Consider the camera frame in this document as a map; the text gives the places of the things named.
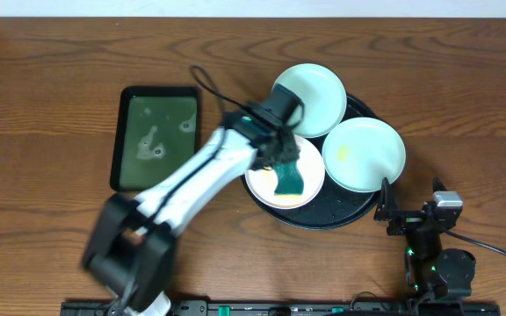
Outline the white round plate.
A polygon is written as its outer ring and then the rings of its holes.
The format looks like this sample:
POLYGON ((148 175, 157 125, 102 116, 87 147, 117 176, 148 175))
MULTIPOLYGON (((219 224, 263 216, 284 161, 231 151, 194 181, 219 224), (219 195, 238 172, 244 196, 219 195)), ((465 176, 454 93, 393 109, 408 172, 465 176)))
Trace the white round plate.
POLYGON ((310 202, 322 188, 325 179, 325 167, 322 155, 305 138, 294 136, 300 149, 298 169, 304 180, 304 191, 301 196, 276 196, 274 190, 277 186, 277 176, 271 169, 248 170, 245 173, 245 183, 252 195, 264 205, 278 209, 293 209, 310 202))

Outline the green and yellow sponge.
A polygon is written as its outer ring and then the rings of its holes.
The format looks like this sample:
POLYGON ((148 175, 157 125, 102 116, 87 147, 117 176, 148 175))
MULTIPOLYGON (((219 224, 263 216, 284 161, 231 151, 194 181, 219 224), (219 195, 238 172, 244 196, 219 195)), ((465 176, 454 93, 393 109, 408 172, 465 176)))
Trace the green and yellow sponge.
POLYGON ((304 191, 304 180, 298 169, 297 162, 286 162, 275 165, 273 170, 277 176, 276 196, 301 196, 304 191))

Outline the mint green plate with stain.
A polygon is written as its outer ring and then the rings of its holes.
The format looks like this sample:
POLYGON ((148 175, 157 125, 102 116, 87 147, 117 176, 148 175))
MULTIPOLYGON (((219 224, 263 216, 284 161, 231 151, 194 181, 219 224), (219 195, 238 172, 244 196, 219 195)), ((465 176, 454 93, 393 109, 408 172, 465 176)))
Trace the mint green plate with stain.
POLYGON ((285 70, 273 86, 282 85, 304 104, 291 117, 293 132, 304 138, 317 138, 338 125, 346 112, 346 90, 339 77, 318 64, 303 63, 285 70))

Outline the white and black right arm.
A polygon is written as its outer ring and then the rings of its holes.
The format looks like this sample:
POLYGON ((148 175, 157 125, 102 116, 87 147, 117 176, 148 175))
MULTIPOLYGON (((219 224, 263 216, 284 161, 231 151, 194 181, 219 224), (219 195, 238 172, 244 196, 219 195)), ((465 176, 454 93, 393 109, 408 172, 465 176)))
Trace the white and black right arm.
POLYGON ((419 211, 402 211, 391 183, 381 181, 379 202, 373 219, 387 223, 387 234, 403 236, 406 281, 416 289, 409 308, 418 313, 424 304, 459 304, 472 294, 475 257, 468 251, 444 248, 441 234, 456 226, 463 200, 445 188, 439 178, 432 184, 432 200, 419 211))

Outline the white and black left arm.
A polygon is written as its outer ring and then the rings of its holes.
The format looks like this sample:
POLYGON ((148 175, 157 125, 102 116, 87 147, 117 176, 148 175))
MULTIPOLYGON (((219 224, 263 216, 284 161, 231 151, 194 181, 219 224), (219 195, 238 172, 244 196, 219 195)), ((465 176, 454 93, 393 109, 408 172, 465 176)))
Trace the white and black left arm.
POLYGON ((112 291, 105 315, 164 315, 177 240, 220 190, 247 170, 295 162, 293 115, 226 114, 208 142, 182 167, 133 198, 104 204, 82 257, 85 270, 112 291))

